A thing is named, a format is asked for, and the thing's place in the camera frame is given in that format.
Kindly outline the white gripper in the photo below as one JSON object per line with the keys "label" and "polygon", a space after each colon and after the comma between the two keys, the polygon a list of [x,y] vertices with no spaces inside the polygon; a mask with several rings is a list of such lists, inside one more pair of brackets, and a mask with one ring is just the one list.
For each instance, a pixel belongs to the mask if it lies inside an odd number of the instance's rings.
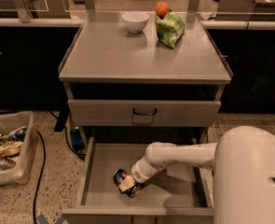
{"label": "white gripper", "polygon": [[131,175],[128,175],[119,185],[121,192],[126,192],[137,183],[145,183],[155,174],[162,170],[161,165],[154,165],[147,157],[142,157],[131,168]]}

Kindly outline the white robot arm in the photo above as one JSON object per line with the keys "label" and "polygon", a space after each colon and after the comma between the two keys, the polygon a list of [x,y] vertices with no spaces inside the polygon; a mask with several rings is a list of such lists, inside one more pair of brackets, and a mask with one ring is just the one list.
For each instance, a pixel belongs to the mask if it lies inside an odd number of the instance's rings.
{"label": "white robot arm", "polygon": [[154,142],[119,181],[125,192],[171,164],[213,171],[214,224],[275,224],[275,135],[235,127],[216,143],[177,146]]}

